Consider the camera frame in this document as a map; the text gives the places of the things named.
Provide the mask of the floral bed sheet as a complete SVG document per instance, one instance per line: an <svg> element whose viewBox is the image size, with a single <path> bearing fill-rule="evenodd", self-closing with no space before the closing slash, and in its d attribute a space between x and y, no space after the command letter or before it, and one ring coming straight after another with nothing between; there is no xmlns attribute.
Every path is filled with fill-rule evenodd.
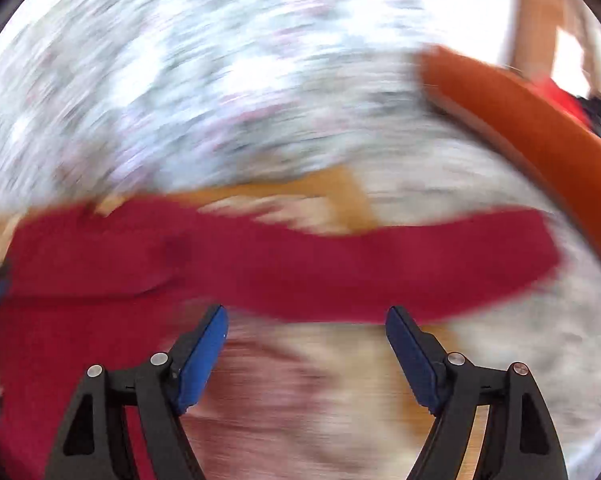
<svg viewBox="0 0 601 480"><path fill-rule="evenodd" d="M573 479L601 472L601 263L566 218L501 156L465 139L380 143L355 163L387 224L425 224L472 211L531 207L548 222L561 263L525 292L434 325L475 364L531 369Z"/></svg>

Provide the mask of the orange velvet cushion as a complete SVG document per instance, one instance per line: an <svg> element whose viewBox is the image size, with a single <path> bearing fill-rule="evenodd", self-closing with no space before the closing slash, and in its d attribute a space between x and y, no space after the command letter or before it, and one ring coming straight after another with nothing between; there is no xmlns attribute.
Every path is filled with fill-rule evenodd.
<svg viewBox="0 0 601 480"><path fill-rule="evenodd" d="M507 70L442 46L417 65L427 99L534 180L601 260L601 139Z"/></svg>

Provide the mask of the red object behind cushion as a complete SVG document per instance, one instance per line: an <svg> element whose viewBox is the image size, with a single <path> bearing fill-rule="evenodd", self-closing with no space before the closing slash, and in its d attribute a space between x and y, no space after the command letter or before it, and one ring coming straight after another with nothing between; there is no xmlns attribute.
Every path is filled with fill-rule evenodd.
<svg viewBox="0 0 601 480"><path fill-rule="evenodd" d="M534 87L546 101L559 110L562 110L565 114L570 115L585 128L590 128L590 120L576 96L572 96L569 92L561 89L549 77L536 80Z"/></svg>

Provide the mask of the floral blue-grey duvet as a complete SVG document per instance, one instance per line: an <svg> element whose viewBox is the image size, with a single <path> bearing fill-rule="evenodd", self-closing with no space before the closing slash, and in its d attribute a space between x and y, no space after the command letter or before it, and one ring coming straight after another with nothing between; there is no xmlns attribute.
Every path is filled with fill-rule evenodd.
<svg viewBox="0 0 601 480"><path fill-rule="evenodd" d="M417 81L422 0L10 0L0 214L287 180L341 162L468 186Z"/></svg>

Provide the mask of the dark red small garment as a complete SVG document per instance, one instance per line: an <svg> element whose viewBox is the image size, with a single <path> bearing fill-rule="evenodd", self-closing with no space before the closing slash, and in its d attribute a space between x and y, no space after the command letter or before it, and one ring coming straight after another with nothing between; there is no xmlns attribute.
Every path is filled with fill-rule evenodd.
<svg viewBox="0 0 601 480"><path fill-rule="evenodd" d="M287 322L380 323L404 306L432 322L506 299L560 255L529 208L429 226L313 235L172 200L84 206L26 221L0 304L0 460L38 479L79 377L140 363L200 299Z"/></svg>

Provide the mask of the floral plush blanket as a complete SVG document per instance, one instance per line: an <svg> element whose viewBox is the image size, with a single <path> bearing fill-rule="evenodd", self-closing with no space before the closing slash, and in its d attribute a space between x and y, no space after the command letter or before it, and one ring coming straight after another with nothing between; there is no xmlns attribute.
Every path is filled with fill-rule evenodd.
<svg viewBox="0 0 601 480"><path fill-rule="evenodd" d="M62 205L27 214L0 214L0 264L26 221L84 206L106 217L132 200L172 200L205 214L250 217L313 235L363 234L382 226L351 176L325 170L287 184L246 184L166 195L111 195L97 204ZM194 324L205 302L180 304L169 323L174 341ZM201 406L184 416L186 436L212 479L362 479L382 456L371 432L351 419L343 376L368 363L368 401L388 408L401 440L421 432L424 419L399 385L380 323L287 322L230 307L224 348ZM3 387L0 379L0 396Z"/></svg>

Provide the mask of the wooden window frame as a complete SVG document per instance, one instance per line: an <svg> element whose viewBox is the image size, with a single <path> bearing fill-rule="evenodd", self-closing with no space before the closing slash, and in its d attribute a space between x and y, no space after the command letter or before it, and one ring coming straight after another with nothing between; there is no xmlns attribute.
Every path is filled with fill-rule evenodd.
<svg viewBox="0 0 601 480"><path fill-rule="evenodd" d="M601 21L585 0L517 0L511 66L573 96L601 96Z"/></svg>

